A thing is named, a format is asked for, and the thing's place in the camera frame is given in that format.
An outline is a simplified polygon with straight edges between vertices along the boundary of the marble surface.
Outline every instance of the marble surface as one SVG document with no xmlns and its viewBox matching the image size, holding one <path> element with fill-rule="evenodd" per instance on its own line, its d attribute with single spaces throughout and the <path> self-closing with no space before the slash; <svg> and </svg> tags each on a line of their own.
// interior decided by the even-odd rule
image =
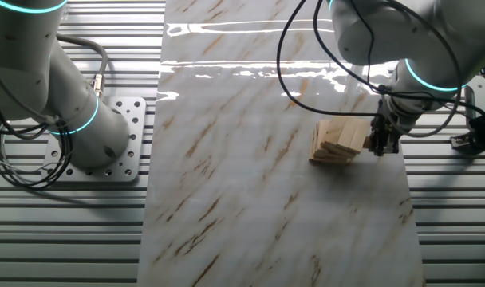
<svg viewBox="0 0 485 287">
<path fill-rule="evenodd" d="M 167 1 L 138 286 L 424 284 L 402 155 L 308 161 L 329 117 L 291 104 L 274 62 L 297 2 Z M 315 41 L 314 5 L 286 39 L 286 83 L 317 108 L 375 112 L 379 97 Z M 321 15 L 336 49 L 327 5 Z"/>
</svg>

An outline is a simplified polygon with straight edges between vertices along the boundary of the wooden block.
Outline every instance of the wooden block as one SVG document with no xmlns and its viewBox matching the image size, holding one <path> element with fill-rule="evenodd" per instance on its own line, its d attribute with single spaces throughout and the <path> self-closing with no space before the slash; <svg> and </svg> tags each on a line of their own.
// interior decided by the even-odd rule
<svg viewBox="0 0 485 287">
<path fill-rule="evenodd" d="M 318 163 L 335 163 L 335 164 L 343 164 L 346 165 L 350 163 L 352 158 L 345 157 L 342 155 L 335 155 L 331 151 L 324 149 L 320 146 L 320 149 L 316 150 L 317 143 L 318 143 L 318 128 L 320 124 L 315 126 L 315 129 L 312 132 L 312 140 L 310 142 L 310 161 L 311 162 L 318 162 Z"/>
<path fill-rule="evenodd" d="M 317 139 L 315 143 L 315 150 L 322 149 L 322 141 L 324 136 L 328 133 L 329 125 L 331 124 L 331 120 L 321 120 L 317 123 Z"/>
<path fill-rule="evenodd" d="M 366 120 L 359 120 L 356 131 L 354 132 L 353 140 L 351 141 L 350 150 L 356 152 L 358 155 L 363 149 L 365 139 L 369 134 L 370 123 Z"/>
<path fill-rule="evenodd" d="M 326 158 L 316 158 L 316 157 L 310 156 L 310 162 L 316 162 L 316 163 L 335 163 L 335 164 L 347 165 L 352 161 L 353 159 L 326 159 Z"/>
<path fill-rule="evenodd" d="M 355 153 L 352 153 L 351 151 L 345 151 L 342 150 L 338 147 L 333 147 L 333 146 L 324 146 L 323 147 L 325 150 L 328 150 L 331 155 L 338 155 L 344 158 L 354 158 L 356 156 Z"/>
<path fill-rule="evenodd" d="M 337 149 L 334 151 L 330 151 L 324 147 L 322 147 L 322 142 L 319 140 L 320 135 L 325 135 L 328 131 L 330 121 L 329 120 L 321 120 L 315 126 L 315 130 L 313 131 L 313 145 L 315 148 L 313 149 L 313 156 L 316 158 L 322 157 L 332 157 L 337 159 L 345 159 L 345 158 L 353 158 L 355 155 L 349 154 L 347 152 L 342 152 L 340 154 L 336 153 Z"/>
<path fill-rule="evenodd" d="M 353 116 L 349 117 L 345 121 L 344 127 L 341 130 L 340 138 L 337 142 L 338 148 L 353 152 L 350 146 L 359 122 L 360 120 Z"/>
<path fill-rule="evenodd" d="M 319 132 L 319 139 L 321 139 L 323 147 L 337 146 L 346 121 L 347 117 L 345 116 L 335 116 L 328 125 L 327 133 L 323 135 Z"/>
<path fill-rule="evenodd" d="M 363 148 L 371 148 L 372 147 L 372 140 L 369 137 L 365 138 L 365 142 L 363 143 Z"/>
</svg>

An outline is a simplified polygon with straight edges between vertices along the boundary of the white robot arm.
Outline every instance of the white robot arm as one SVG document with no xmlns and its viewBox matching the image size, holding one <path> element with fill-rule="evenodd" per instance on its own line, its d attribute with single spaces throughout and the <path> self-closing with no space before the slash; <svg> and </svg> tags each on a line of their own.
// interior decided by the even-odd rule
<svg viewBox="0 0 485 287">
<path fill-rule="evenodd" d="M 58 116 L 72 136 L 71 163 L 88 170 L 117 160 L 130 133 L 127 120 L 104 104 L 57 41 L 66 3 L 0 0 L 0 110 L 7 120 L 42 123 Z M 56 126 L 48 129 L 60 137 Z"/>
<path fill-rule="evenodd" d="M 428 92 L 438 99 L 451 99 L 457 92 L 458 77 L 453 60 L 439 38 L 427 27 L 387 0 L 330 0 L 333 25 L 341 55 L 355 65 L 400 60 L 388 89 L 390 92 Z M 485 0 L 400 0 L 443 36 L 468 83 L 485 65 Z M 434 100 L 405 100 L 387 97 L 383 108 L 393 114 L 396 124 L 409 131 L 423 113 L 442 105 Z M 374 152 L 398 151 L 398 136 L 384 141 L 373 135 Z"/>
</svg>

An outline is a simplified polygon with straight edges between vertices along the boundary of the bolt hole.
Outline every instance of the bolt hole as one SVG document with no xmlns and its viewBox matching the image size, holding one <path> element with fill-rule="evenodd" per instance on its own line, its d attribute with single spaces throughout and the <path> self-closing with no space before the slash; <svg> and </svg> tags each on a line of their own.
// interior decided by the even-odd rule
<svg viewBox="0 0 485 287">
<path fill-rule="evenodd" d="M 112 158 L 112 159 L 116 159 L 116 155 L 115 155 L 115 152 L 113 151 L 113 149 L 111 149 L 110 147 L 108 146 L 104 146 L 104 153 Z"/>
</svg>

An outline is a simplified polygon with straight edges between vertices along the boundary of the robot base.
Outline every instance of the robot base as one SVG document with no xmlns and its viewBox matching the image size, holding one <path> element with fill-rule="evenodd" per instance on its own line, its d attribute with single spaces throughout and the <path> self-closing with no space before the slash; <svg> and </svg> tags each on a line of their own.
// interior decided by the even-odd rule
<svg viewBox="0 0 485 287">
<path fill-rule="evenodd" d="M 129 123 L 131 139 L 127 148 L 115 162 L 102 168 L 84 170 L 70 164 L 58 179 L 59 183 L 128 183 L 138 178 L 147 104 L 143 98 L 132 96 L 107 96 L 103 100 L 110 108 L 121 113 Z M 56 163 L 59 154 L 60 144 L 50 136 L 44 165 Z M 55 164 L 50 164 L 46 170 L 55 167 Z M 41 175 L 42 178 L 46 177 L 47 171 L 43 170 Z"/>
</svg>

